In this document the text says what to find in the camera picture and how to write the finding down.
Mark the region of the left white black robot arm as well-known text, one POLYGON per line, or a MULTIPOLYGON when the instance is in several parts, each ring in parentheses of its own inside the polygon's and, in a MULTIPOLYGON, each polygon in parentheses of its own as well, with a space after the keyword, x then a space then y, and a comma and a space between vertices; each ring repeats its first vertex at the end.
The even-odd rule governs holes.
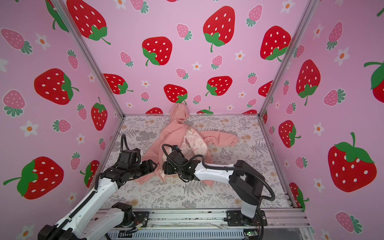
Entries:
POLYGON ((44 226, 38 239, 98 240, 114 227, 138 230, 142 224, 137 220, 133 207, 124 203, 114 204, 103 217, 93 223, 90 221, 121 186, 153 173, 157 166, 152 160, 142 161, 139 149, 121 151, 117 162, 97 176, 92 191, 55 225, 44 226))

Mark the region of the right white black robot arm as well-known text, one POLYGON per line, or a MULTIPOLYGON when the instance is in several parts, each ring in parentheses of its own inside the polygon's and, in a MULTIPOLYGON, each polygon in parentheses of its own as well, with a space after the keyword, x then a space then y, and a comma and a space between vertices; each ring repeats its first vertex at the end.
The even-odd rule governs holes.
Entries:
POLYGON ((276 195, 265 177, 248 163, 238 160, 232 165, 214 165, 205 162, 203 155, 187 159, 176 145, 162 145, 166 160, 163 171, 166 175, 177 174, 188 183, 190 181, 214 181, 229 184, 243 201, 241 213, 252 219, 260 211, 263 200, 273 202, 276 195))

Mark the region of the pink hooded zip jacket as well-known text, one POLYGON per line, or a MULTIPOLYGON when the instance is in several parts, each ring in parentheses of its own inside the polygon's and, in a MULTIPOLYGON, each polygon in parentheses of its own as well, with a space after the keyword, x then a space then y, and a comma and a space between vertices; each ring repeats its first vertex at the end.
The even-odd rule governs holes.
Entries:
POLYGON ((203 155, 205 162, 211 164, 212 155, 208 146, 214 145, 221 148, 234 147, 239 141, 236 135, 229 133, 220 131, 199 132, 193 127, 184 124, 189 116, 185 105, 174 105, 170 114, 170 124, 163 129, 160 136, 142 157, 142 160, 152 160, 159 166, 153 173, 136 179, 136 183, 142 185, 154 176, 159 177, 163 182, 167 180, 167 176, 162 170, 162 165, 166 161, 166 156, 162 150, 163 144, 177 145, 186 158, 191 158, 195 155, 203 155))

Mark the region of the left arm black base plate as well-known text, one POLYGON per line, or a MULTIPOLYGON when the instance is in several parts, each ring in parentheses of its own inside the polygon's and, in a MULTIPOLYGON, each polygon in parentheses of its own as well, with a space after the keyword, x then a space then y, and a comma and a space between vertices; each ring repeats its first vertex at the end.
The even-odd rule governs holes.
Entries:
POLYGON ((124 217, 123 222, 119 225, 121 228, 133 229, 139 225, 139 228, 146 228, 149 220, 150 212, 134 211, 128 217, 124 217))

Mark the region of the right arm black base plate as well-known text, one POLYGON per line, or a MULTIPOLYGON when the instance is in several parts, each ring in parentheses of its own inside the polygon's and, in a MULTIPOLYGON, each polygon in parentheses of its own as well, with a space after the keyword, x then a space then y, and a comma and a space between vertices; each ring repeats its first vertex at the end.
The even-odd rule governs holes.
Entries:
POLYGON ((265 212, 258 210, 253 218, 244 216, 241 211, 227 211, 224 221, 230 227, 265 227, 268 225, 265 212))

